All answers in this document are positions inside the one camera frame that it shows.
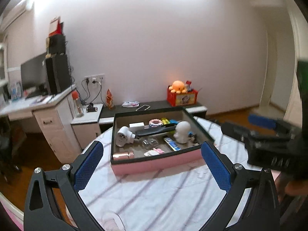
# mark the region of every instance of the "red box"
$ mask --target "red box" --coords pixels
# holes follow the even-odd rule
[[[192,105],[197,102],[197,90],[192,90],[191,92],[177,94],[171,93],[169,88],[167,88],[167,101],[171,106],[185,106]]]

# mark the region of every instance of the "open box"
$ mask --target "open box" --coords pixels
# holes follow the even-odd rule
[[[197,134],[197,141],[199,145],[193,146],[192,142],[186,144],[176,143],[181,150],[173,151],[168,144],[163,140],[163,136],[169,136],[174,141],[173,133],[158,134],[155,137],[158,142],[158,148],[165,151],[164,154],[146,157],[144,153],[147,149],[143,148],[139,142],[127,143],[124,147],[118,147],[116,145],[116,138],[118,130],[123,127],[129,127],[130,123],[143,122],[144,125],[148,125],[152,119],[173,119],[176,121],[187,121],[190,123],[191,132]],[[155,171],[164,169],[167,167],[173,167],[181,164],[185,164],[194,160],[202,159],[201,156],[201,144],[204,141],[213,141],[213,138],[205,131],[205,129],[182,107],[153,109],[145,111],[135,111],[126,113],[117,113],[114,117],[112,140],[111,140],[111,153],[110,161],[111,168],[116,175],[135,174],[149,171]],[[133,151],[134,158],[126,160],[114,160],[113,154],[118,152]]]

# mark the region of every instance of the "red bottle cap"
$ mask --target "red bottle cap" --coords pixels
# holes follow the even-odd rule
[[[79,98],[79,94],[78,94],[77,90],[72,92],[72,97],[73,97],[74,100],[77,100]]]

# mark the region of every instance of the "box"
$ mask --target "box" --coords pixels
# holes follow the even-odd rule
[[[169,88],[167,88],[167,101],[171,106],[185,106],[195,104],[197,102],[197,90],[192,90],[186,94],[171,93]]]
[[[158,134],[155,137],[159,141],[160,149],[164,150],[164,154],[146,157],[144,153],[147,151],[138,142],[127,143],[124,147],[116,145],[116,138],[118,130],[123,127],[129,127],[130,123],[143,122],[148,125],[152,119],[167,118],[176,121],[188,121],[191,125],[193,134],[197,134],[197,141],[199,145],[193,146],[191,142],[177,145],[181,148],[179,151],[173,151],[168,144],[163,140],[163,136],[167,135],[175,141],[173,133]],[[213,142],[213,138],[205,131],[205,129],[189,114],[183,107],[153,109],[145,111],[133,111],[125,113],[117,113],[114,117],[112,139],[111,139],[111,153],[110,162],[111,168],[116,175],[135,174],[156,171],[167,167],[178,166],[189,163],[195,160],[202,159],[201,144],[204,141]],[[118,152],[134,152],[134,158],[125,160],[114,160],[113,154]]]

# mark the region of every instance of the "white phone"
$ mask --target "white phone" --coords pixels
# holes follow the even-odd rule
[[[151,106],[149,106],[149,105],[143,105],[143,106],[141,106],[140,108],[137,108],[136,111],[147,110],[147,109],[149,109],[150,107],[151,107]]]

